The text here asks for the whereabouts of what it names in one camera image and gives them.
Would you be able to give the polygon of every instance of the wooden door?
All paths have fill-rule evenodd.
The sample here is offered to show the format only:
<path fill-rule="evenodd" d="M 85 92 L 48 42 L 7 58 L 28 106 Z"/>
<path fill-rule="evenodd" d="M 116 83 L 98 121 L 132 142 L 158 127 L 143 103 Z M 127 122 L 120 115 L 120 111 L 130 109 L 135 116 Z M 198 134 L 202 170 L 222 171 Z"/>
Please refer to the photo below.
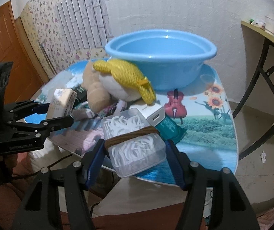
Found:
<path fill-rule="evenodd" d="M 43 82 L 20 46 L 10 1 L 0 7 L 0 62 L 9 61 L 14 63 L 5 91 L 4 103 L 30 99 Z"/>

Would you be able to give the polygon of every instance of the plush toy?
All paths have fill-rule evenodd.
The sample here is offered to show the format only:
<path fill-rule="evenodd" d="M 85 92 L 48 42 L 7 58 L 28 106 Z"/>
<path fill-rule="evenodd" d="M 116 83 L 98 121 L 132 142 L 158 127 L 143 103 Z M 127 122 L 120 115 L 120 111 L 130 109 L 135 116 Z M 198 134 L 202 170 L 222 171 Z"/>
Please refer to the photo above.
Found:
<path fill-rule="evenodd" d="M 156 100 L 150 81 L 135 64 L 119 59 L 98 60 L 93 68 L 100 72 L 101 84 L 115 98 L 129 102 L 142 97 L 147 104 Z"/>
<path fill-rule="evenodd" d="M 99 113 L 113 103 L 109 92 L 100 82 L 99 73 L 93 70 L 91 61 L 87 63 L 84 69 L 81 86 L 87 90 L 88 105 L 94 113 Z"/>

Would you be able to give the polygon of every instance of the paper scrap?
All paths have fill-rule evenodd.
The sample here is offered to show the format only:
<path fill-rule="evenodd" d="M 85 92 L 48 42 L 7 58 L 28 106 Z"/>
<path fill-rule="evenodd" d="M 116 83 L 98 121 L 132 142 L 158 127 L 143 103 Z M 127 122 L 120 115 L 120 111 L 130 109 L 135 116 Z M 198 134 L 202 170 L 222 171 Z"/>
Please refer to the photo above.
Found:
<path fill-rule="evenodd" d="M 265 163 L 267 159 L 266 159 L 266 154 L 264 151 L 261 153 L 260 157 L 261 157 L 261 162 Z"/>

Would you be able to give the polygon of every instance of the silver bolt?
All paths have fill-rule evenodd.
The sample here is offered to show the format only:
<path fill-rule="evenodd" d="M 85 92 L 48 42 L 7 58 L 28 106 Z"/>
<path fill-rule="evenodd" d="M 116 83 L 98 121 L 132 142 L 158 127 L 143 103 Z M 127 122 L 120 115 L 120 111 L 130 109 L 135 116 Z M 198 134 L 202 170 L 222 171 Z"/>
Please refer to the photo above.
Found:
<path fill-rule="evenodd" d="M 73 167 L 78 168 L 82 165 L 82 163 L 80 161 L 75 161 L 72 165 Z"/>
<path fill-rule="evenodd" d="M 191 162 L 190 162 L 190 166 L 191 166 L 191 167 L 196 168 L 198 165 L 199 165 L 199 163 L 197 163 L 197 162 L 195 162 L 195 161 L 191 161 Z"/>
<path fill-rule="evenodd" d="M 48 167 L 43 167 L 40 171 L 41 171 L 41 173 L 45 174 L 49 171 L 49 168 Z"/>
<path fill-rule="evenodd" d="M 222 169 L 222 171 L 223 171 L 225 174 L 231 173 L 231 170 L 230 170 L 229 168 L 226 168 L 226 167 L 224 167 L 224 168 Z"/>

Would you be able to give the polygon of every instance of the blue plastic basin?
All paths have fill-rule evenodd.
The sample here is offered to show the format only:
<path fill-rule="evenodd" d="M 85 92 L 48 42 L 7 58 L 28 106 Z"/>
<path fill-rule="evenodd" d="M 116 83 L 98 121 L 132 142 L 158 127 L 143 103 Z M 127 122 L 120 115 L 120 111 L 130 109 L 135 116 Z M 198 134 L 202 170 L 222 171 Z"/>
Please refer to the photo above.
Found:
<path fill-rule="evenodd" d="M 135 63 L 155 90 L 173 90 L 193 82 L 205 60 L 216 56 L 217 48 L 196 34 L 152 29 L 118 36 L 105 51 L 113 58 Z"/>

